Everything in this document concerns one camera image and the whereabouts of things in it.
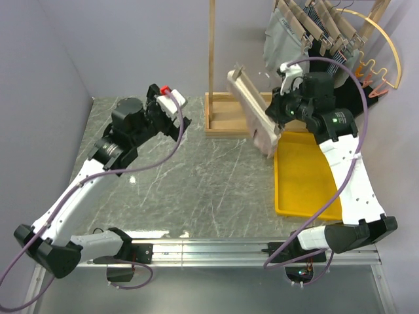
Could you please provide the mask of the pink and cream underwear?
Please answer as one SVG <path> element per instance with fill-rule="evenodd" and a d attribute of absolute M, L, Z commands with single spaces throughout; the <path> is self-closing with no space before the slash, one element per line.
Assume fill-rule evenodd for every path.
<path fill-rule="evenodd" d="M 242 68 L 227 73 L 227 88 L 243 109 L 253 144 L 268 158 L 273 157 L 282 129 L 266 115 L 266 101 Z"/>

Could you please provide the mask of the beige clip hanger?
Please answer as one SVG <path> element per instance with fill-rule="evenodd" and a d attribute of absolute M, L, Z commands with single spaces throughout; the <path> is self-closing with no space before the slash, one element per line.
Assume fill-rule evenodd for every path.
<path fill-rule="evenodd" d="M 269 136 L 279 136 L 280 127 L 265 113 L 272 96 L 269 96 L 268 99 L 263 97 L 246 74 L 245 67 L 236 63 L 234 69 L 227 75 L 227 82 L 229 92 L 243 109 L 251 134 L 253 135 L 256 131 L 264 131 Z"/>

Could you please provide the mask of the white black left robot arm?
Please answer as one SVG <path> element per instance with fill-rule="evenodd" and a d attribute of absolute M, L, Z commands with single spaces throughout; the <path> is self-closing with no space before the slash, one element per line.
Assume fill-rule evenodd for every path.
<path fill-rule="evenodd" d="M 75 235 L 75 229 L 111 183 L 132 171 L 130 164 L 141 145 L 159 133 L 181 142 L 191 123 L 181 111 L 186 104 L 178 90 L 156 84 L 149 86 L 145 102 L 135 97 L 121 99 L 65 192 L 33 224 L 21 224 L 15 230 L 24 252 L 57 279 L 87 260 L 131 262 L 132 238 L 126 232 L 109 228 L 98 234 Z"/>

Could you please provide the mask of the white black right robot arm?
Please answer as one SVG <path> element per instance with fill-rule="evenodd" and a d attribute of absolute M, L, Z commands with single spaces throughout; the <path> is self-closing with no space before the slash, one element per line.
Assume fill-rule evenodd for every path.
<path fill-rule="evenodd" d="M 293 120 L 305 123 L 329 164 L 342 209 L 341 222 L 299 233 L 288 246 L 290 257 L 301 262 L 314 249 L 343 253 L 377 243 L 396 231 L 398 223 L 385 214 L 375 196 L 353 114 L 336 106 L 334 83 L 327 73 L 307 73 L 290 82 L 299 87 L 289 92 L 273 89 L 265 112 L 281 127 Z"/>

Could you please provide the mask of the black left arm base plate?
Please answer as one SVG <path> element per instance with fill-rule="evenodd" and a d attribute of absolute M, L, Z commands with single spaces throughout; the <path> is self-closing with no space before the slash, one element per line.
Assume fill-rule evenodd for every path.
<path fill-rule="evenodd" d="M 103 256 L 92 260 L 93 264 L 133 263 L 150 264 L 153 257 L 152 243 L 131 243 L 123 245 L 114 256 Z"/>

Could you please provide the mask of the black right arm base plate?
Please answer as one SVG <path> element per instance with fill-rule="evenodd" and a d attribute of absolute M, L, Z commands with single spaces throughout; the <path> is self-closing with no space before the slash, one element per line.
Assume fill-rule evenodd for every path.
<path fill-rule="evenodd" d="M 283 244 L 282 241 L 268 242 L 267 246 L 261 251 L 272 256 L 274 252 Z M 286 262 L 294 258 L 300 258 L 306 254 L 317 252 L 317 249 L 304 250 L 297 240 L 293 240 L 277 257 L 272 260 L 272 263 L 278 264 Z M 298 260 L 298 262 L 326 262 L 325 252 L 320 252 L 316 255 L 309 256 L 308 258 Z"/>

